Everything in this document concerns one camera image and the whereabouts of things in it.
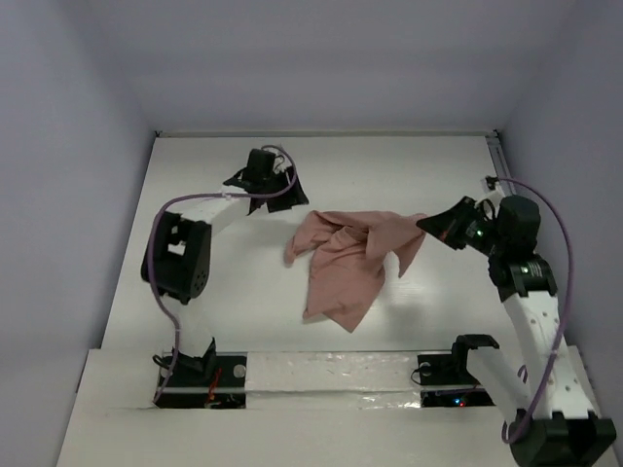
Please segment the pink printed t-shirt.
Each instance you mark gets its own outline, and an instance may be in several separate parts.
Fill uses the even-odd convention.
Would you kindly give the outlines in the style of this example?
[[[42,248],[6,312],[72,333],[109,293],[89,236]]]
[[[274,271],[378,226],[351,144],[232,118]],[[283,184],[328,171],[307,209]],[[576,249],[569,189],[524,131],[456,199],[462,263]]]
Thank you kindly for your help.
[[[385,259],[398,261],[403,276],[425,238],[417,213],[312,211],[286,243],[283,260],[292,266],[310,253],[303,318],[322,315],[352,333],[385,285]]]

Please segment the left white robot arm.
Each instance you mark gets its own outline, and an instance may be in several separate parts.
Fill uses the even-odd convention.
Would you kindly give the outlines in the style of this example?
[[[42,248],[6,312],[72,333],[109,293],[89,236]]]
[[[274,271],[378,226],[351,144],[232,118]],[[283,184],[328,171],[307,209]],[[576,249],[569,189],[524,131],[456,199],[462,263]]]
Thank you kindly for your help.
[[[164,371],[161,387],[204,385],[213,381],[217,371],[215,339],[203,351],[182,349],[182,331],[191,328],[192,319],[181,308],[198,298],[207,285],[213,238],[262,206],[279,212],[308,202],[295,166],[249,163],[227,179],[219,192],[173,198],[160,208],[140,273],[174,329],[171,353],[153,357]]]

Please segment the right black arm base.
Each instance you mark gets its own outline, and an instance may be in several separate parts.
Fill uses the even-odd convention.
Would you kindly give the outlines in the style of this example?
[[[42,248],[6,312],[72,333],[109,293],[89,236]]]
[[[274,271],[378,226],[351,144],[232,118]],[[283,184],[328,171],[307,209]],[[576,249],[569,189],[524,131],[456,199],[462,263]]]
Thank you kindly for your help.
[[[450,353],[420,354],[410,378],[420,388],[423,408],[492,407],[495,404],[473,376],[457,369]]]

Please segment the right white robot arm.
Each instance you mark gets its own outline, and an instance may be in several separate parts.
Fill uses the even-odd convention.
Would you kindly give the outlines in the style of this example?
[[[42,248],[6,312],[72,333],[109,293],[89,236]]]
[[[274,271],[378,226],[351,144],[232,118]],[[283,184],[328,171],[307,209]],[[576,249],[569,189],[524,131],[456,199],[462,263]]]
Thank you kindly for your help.
[[[488,259],[489,277],[515,330],[524,360],[514,370],[488,335],[462,335],[448,358],[457,380],[476,379],[503,415],[502,440],[519,466],[592,466],[616,439],[597,415],[564,341],[558,287],[536,251],[538,205],[509,196],[490,209],[465,197],[418,227],[454,250]]]

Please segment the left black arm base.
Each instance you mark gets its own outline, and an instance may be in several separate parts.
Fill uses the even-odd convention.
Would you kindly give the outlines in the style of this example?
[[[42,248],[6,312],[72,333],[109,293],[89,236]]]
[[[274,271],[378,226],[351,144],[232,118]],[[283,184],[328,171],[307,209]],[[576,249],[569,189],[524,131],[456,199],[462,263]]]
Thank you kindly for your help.
[[[215,353],[206,371],[184,368],[180,357],[156,406],[161,409],[234,410],[246,408],[245,353]]]

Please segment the aluminium rail right edge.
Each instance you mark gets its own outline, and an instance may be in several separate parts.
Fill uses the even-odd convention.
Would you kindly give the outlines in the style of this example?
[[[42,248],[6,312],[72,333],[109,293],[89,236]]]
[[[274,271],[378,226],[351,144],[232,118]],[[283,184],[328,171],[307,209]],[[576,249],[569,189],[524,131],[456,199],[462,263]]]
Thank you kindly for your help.
[[[506,178],[510,176],[506,157],[503,152],[500,135],[497,130],[492,131],[486,137],[487,146],[498,177]]]

